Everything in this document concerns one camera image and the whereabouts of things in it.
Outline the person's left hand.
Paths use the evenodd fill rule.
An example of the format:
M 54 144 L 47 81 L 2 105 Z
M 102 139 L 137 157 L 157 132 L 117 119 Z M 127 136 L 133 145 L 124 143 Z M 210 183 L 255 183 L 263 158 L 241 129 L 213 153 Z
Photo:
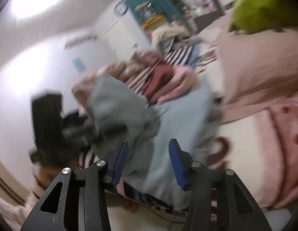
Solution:
M 35 178 L 37 181 L 45 188 L 52 183 L 56 176 L 65 168 L 69 167 L 72 170 L 76 170 L 79 165 L 77 160 L 70 161 L 66 166 L 46 166 L 46 165 L 37 165 Z

